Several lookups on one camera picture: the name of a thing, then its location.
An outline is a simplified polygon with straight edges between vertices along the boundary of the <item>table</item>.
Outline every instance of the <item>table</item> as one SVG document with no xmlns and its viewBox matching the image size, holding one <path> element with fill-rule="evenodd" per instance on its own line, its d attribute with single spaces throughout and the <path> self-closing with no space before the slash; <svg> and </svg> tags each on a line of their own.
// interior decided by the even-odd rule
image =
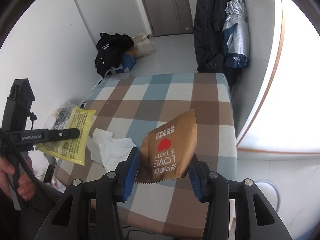
<svg viewBox="0 0 320 240">
<path fill-rule="evenodd" d="M 196 155 L 212 171 L 236 179 L 236 137 L 227 81 L 220 73 L 164 74 L 103 79 L 86 100 L 96 110 L 89 136 L 96 128 L 130 137 L 140 147 L 145 135 L 177 115 L 194 109 L 198 141 Z M 55 176 L 64 185 L 74 179 L 91 181 L 105 169 L 90 159 L 85 166 L 59 160 Z M 119 203 L 121 222 L 162 235 L 201 239 L 207 203 L 195 198 L 188 175 L 156 184 L 135 184 L 126 203 Z"/>
</svg>

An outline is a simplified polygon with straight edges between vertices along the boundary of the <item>yellow snack package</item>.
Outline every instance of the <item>yellow snack package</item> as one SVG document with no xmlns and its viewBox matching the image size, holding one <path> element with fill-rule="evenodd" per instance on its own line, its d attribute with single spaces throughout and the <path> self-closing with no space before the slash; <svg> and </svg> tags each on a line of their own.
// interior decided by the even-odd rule
<svg viewBox="0 0 320 240">
<path fill-rule="evenodd" d="M 95 110 L 83 110 L 70 103 L 65 107 L 57 109 L 48 118 L 45 128 L 54 130 L 78 128 L 80 131 L 79 138 L 40 143 L 36 145 L 36 150 L 63 160 L 84 165 L 85 146 L 95 112 Z"/>
</svg>

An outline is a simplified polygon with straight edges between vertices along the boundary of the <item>hanging black coat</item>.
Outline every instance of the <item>hanging black coat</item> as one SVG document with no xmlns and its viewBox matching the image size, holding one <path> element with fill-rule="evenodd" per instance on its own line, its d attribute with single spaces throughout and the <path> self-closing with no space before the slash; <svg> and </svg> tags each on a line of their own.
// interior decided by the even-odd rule
<svg viewBox="0 0 320 240">
<path fill-rule="evenodd" d="M 198 72 L 224 73 L 229 85 L 236 83 L 238 69 L 224 65 L 221 34 L 230 0 L 198 0 L 193 27 Z"/>
<path fill-rule="evenodd" d="M 108 69 L 118 68 L 121 64 L 123 54 L 134 46 L 134 42 L 126 34 L 110 35 L 100 33 L 100 40 L 97 43 L 98 55 L 95 59 L 97 73 L 104 77 Z"/>
</svg>

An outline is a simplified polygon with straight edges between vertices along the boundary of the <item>silver umbrella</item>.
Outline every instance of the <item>silver umbrella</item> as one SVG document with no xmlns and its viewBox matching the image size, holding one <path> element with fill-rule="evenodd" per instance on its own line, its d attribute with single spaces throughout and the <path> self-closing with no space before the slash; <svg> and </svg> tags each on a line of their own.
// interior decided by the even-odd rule
<svg viewBox="0 0 320 240">
<path fill-rule="evenodd" d="M 250 36 L 245 21 L 247 10 L 242 0 L 231 0 L 226 7 L 227 19 L 222 29 L 225 65 L 243 68 L 249 61 Z"/>
</svg>

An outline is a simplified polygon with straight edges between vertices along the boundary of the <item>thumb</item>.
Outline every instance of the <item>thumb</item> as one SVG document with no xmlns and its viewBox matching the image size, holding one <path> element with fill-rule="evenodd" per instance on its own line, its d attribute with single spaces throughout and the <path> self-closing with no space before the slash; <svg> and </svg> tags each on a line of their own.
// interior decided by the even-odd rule
<svg viewBox="0 0 320 240">
<path fill-rule="evenodd" d="M 5 157 L 0 157 L 0 172 L 5 172 L 9 175 L 15 173 L 14 166 Z"/>
</svg>

